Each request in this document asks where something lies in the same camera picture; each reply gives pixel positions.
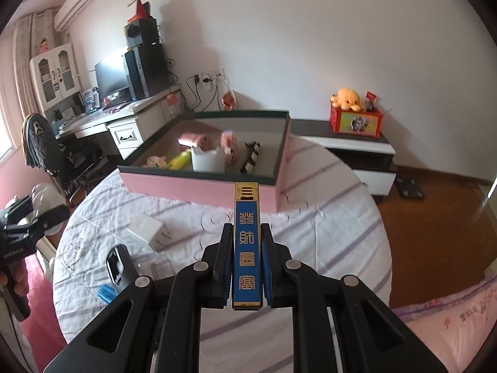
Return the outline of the person left hand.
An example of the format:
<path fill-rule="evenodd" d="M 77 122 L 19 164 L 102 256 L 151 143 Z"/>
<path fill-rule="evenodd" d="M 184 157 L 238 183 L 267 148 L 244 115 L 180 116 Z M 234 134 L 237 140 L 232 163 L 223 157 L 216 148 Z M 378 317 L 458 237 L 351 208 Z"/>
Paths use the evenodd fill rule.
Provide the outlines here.
<path fill-rule="evenodd" d="M 25 260 L 21 259 L 17 263 L 17 265 L 13 268 L 11 272 L 14 282 L 14 291 L 20 297 L 25 297 L 29 291 L 29 282 L 28 282 L 28 271 L 26 268 Z M 7 275 L 0 272 L 0 285 L 7 285 Z"/>

